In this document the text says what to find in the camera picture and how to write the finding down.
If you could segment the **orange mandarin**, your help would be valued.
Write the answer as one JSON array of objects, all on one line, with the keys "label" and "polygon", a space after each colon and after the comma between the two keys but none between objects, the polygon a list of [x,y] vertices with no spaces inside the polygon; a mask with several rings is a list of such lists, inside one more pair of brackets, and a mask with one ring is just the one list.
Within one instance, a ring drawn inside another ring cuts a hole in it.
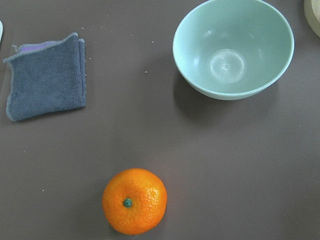
[{"label": "orange mandarin", "polygon": [[106,185],[102,208],[111,227],[125,235],[143,234],[156,227],[167,207],[162,180],[142,168],[116,174]]}]

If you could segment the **green bowl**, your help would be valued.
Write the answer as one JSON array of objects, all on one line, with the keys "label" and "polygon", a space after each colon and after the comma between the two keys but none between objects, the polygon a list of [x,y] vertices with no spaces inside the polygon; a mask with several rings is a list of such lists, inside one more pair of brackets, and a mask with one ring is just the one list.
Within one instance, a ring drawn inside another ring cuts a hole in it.
[{"label": "green bowl", "polygon": [[175,64],[196,91],[218,100],[253,96],[275,83],[294,54],[286,18],[262,0],[208,0],[178,25]]}]

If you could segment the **grey folded cloth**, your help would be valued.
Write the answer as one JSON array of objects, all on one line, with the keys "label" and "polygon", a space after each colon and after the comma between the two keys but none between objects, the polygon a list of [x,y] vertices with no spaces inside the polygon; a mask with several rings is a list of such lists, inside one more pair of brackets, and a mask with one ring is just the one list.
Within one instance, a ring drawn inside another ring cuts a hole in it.
[{"label": "grey folded cloth", "polygon": [[76,32],[63,40],[23,44],[10,67],[6,115],[14,122],[86,106],[86,45]]}]

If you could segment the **cream rabbit tray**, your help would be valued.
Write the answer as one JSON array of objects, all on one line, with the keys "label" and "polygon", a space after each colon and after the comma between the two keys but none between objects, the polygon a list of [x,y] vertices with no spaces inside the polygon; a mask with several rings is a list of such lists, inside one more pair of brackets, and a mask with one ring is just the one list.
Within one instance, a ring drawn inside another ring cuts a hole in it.
[{"label": "cream rabbit tray", "polygon": [[3,35],[3,23],[2,23],[2,21],[0,21],[0,42],[2,39],[2,35]]}]

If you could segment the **wooden stand with base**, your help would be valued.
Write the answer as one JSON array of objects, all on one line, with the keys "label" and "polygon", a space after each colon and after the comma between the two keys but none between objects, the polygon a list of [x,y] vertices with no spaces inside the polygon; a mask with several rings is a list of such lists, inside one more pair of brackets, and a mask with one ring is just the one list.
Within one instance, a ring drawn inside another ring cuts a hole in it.
[{"label": "wooden stand with base", "polygon": [[304,0],[304,15],[306,21],[315,33],[320,37],[320,0]]}]

